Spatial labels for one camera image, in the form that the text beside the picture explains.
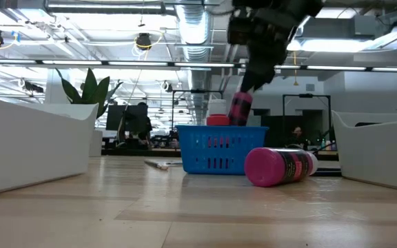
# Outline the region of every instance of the pink bottle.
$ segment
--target pink bottle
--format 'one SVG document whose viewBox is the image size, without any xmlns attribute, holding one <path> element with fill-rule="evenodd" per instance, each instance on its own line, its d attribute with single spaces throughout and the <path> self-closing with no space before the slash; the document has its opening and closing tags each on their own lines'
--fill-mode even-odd
<svg viewBox="0 0 397 248">
<path fill-rule="evenodd" d="M 297 182 L 318 169 L 318 159 L 300 149 L 253 149 L 245 160 L 247 178 L 257 187 Z"/>
</svg>

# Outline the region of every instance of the white container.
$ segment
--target white container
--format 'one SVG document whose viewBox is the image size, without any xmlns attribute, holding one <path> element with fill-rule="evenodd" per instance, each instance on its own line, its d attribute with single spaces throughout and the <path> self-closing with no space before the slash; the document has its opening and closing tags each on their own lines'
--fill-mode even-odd
<svg viewBox="0 0 397 248">
<path fill-rule="evenodd" d="M 97 105 L 0 101 L 0 192 L 87 172 L 96 113 Z"/>
<path fill-rule="evenodd" d="M 343 176 L 397 189 L 397 114 L 332 113 Z"/>
<path fill-rule="evenodd" d="M 207 106 L 207 116 L 210 116 L 212 114 L 227 114 L 226 113 L 226 100 L 211 99 Z"/>
<path fill-rule="evenodd" d="M 91 136 L 90 157 L 100 157 L 102 155 L 102 138 L 103 132 L 94 130 Z"/>
</svg>

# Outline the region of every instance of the green leaf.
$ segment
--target green leaf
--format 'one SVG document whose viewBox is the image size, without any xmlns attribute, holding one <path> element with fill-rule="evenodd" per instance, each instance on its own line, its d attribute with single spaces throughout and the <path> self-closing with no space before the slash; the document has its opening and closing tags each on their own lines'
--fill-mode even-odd
<svg viewBox="0 0 397 248">
<path fill-rule="evenodd" d="M 90 97 L 88 102 L 90 104 L 99 104 L 97 115 L 99 116 L 102 114 L 103 111 L 103 103 L 105 102 L 105 98 L 107 97 L 108 93 L 108 86 L 110 85 L 110 77 L 107 76 L 106 78 L 102 79 L 101 82 L 97 85 L 96 90 L 94 91 L 93 95 Z"/>
<path fill-rule="evenodd" d="M 105 104 L 105 106 L 103 106 L 102 113 L 100 114 L 98 113 L 96 118 L 103 116 L 103 114 L 105 114 L 105 111 L 107 111 L 107 109 L 108 109 L 108 104 Z"/>
<path fill-rule="evenodd" d="M 87 78 L 85 79 L 85 84 L 83 86 L 83 91 L 82 91 L 82 99 L 88 100 L 94 94 L 94 91 L 96 89 L 97 89 L 96 77 L 94 76 L 93 71 L 90 68 L 88 68 Z"/>
<path fill-rule="evenodd" d="M 107 101 L 109 101 L 109 100 L 113 97 L 114 93 L 115 93 L 116 90 L 121 86 L 122 83 L 118 83 L 118 84 L 116 85 L 116 87 L 115 87 L 113 90 L 110 90 L 110 91 L 107 93 L 107 98 L 105 98 Z"/>
<path fill-rule="evenodd" d="M 69 98 L 70 102 L 72 104 L 80 103 L 81 102 L 81 97 L 79 96 L 79 92 L 77 92 L 76 88 L 73 87 L 73 85 L 69 81 L 65 80 L 62 77 L 61 72 L 57 68 L 56 68 L 56 71 L 58 72 L 58 75 L 61 78 L 63 91 L 65 92 L 65 94 Z"/>
</svg>

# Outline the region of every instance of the bottle cap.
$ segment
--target bottle cap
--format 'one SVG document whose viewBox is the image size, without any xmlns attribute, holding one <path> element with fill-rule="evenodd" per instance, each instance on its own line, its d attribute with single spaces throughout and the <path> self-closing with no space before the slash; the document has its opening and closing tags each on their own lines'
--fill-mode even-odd
<svg viewBox="0 0 397 248">
<path fill-rule="evenodd" d="M 308 152 L 310 158 L 312 159 L 312 171 L 310 172 L 310 175 L 315 174 L 316 170 L 318 169 L 318 159 L 315 157 L 315 155 L 311 152 Z"/>
</svg>

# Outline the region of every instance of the ceiling light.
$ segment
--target ceiling light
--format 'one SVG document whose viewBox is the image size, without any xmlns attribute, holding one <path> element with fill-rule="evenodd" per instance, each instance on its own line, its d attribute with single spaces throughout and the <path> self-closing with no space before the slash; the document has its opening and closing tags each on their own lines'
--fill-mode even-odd
<svg viewBox="0 0 397 248">
<path fill-rule="evenodd" d="M 370 43 L 371 45 L 366 46 L 365 49 L 366 50 L 381 49 L 384 48 L 386 45 L 393 43 L 396 40 L 397 40 L 397 31 L 391 32 L 372 41 Z"/>
<path fill-rule="evenodd" d="M 362 8 L 323 8 L 317 15 L 316 18 L 326 19 L 351 19 L 357 15 Z"/>
<path fill-rule="evenodd" d="M 363 71 L 365 67 L 356 67 L 356 66 L 318 66 L 318 65 L 309 65 L 307 66 L 309 70 L 341 70 L 341 71 Z"/>
<path fill-rule="evenodd" d="M 42 61 L 42 63 L 50 65 L 102 65 L 100 61 Z"/>
<path fill-rule="evenodd" d="M 299 65 L 275 65 L 275 69 L 282 69 L 282 70 L 298 70 L 301 66 Z"/>
<path fill-rule="evenodd" d="M 368 41 L 353 39 L 310 39 L 306 40 L 301 50 L 308 52 L 359 52 L 367 47 Z"/>
<path fill-rule="evenodd" d="M 132 6 L 132 5 L 112 5 L 112 4 L 49 4 L 49 8 L 120 8 L 120 9 L 145 9 L 145 10 L 160 10 L 159 6 Z M 167 7 L 166 10 L 174 10 L 173 7 Z"/>
<path fill-rule="evenodd" d="M 299 51 L 301 50 L 301 43 L 297 40 L 293 40 L 288 46 L 288 51 Z"/>
<path fill-rule="evenodd" d="M 397 68 L 373 68 L 374 72 L 397 72 Z"/>
<path fill-rule="evenodd" d="M 108 62 L 110 65 L 130 65 L 130 66 L 167 66 L 166 62 L 147 62 L 147 61 L 136 61 L 136 62 L 127 62 L 127 61 L 111 61 Z"/>
<path fill-rule="evenodd" d="M 0 63 L 11 63 L 11 64 L 31 64 L 36 63 L 33 60 L 23 60 L 23 59 L 0 59 Z"/>
<path fill-rule="evenodd" d="M 204 67 L 204 68 L 232 68 L 235 65 L 233 63 L 175 63 L 175 66 L 183 67 Z"/>
</svg>

